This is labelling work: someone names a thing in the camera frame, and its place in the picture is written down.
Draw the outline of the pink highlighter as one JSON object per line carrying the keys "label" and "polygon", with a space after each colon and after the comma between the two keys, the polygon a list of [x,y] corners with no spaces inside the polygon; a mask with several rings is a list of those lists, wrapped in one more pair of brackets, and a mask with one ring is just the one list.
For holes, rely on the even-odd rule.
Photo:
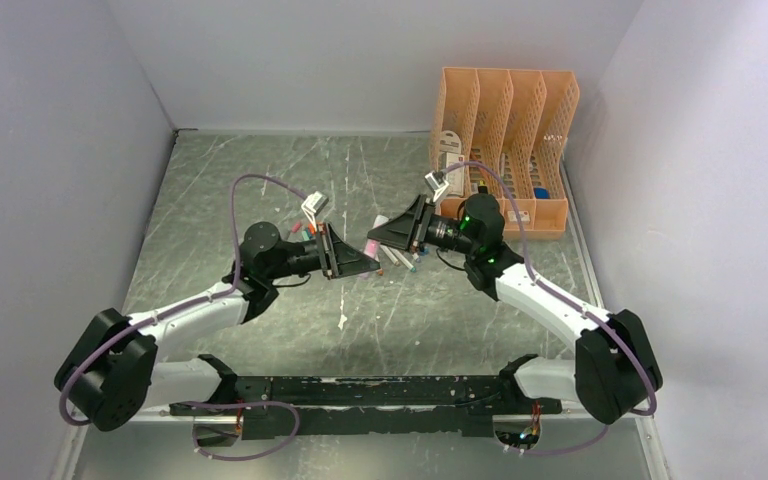
{"label": "pink highlighter", "polygon": [[378,214],[374,221],[371,230],[367,234],[367,239],[364,247],[364,253],[372,258],[373,260],[377,259],[378,250],[380,246],[380,235],[377,233],[377,230],[386,224],[388,221],[388,218],[384,215]]}

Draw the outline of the green capped white marker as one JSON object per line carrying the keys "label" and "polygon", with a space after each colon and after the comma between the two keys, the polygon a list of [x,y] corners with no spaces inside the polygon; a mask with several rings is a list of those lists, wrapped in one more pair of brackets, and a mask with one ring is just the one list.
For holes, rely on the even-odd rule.
{"label": "green capped white marker", "polygon": [[412,273],[417,271],[415,265],[408,259],[408,257],[400,251],[396,251],[396,254],[400,258],[400,262]]}

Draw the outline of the grey capped orange marker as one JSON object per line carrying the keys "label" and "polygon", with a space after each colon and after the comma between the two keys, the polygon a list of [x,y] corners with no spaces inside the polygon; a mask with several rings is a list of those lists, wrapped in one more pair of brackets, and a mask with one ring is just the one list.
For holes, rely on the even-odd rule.
{"label": "grey capped orange marker", "polygon": [[383,253],[387,256],[387,258],[393,263],[394,266],[400,266],[401,261],[398,259],[398,257],[393,253],[392,250],[390,250],[388,247],[381,245],[380,249],[383,251]]}

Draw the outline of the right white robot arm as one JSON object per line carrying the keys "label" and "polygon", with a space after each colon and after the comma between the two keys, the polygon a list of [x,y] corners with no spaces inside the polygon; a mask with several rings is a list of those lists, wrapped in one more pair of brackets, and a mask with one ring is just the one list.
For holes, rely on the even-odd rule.
{"label": "right white robot arm", "polygon": [[431,245],[463,255],[462,268],[476,290],[538,321],[571,349],[570,360],[515,361],[499,389],[508,412],[525,413],[546,398],[578,403],[606,425],[626,414],[653,414],[663,377],[639,316],[611,313],[563,291],[514,252],[504,227],[499,202],[489,194],[469,196],[458,218],[437,214],[419,195],[367,237],[393,250]]}

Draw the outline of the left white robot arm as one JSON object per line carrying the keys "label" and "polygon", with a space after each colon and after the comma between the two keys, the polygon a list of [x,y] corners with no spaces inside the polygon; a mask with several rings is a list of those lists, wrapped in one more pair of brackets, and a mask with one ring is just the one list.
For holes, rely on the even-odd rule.
{"label": "left white robot arm", "polygon": [[172,404],[224,415],[243,398],[233,370],[210,354],[176,362],[170,355],[262,315],[279,296],[279,279],[319,271],[333,280],[380,267],[328,223],[311,240],[286,240],[269,222],[238,239],[230,273],[207,290],[155,310],[125,315],[108,308],[93,317],[54,379],[67,423],[111,431],[143,409]]}

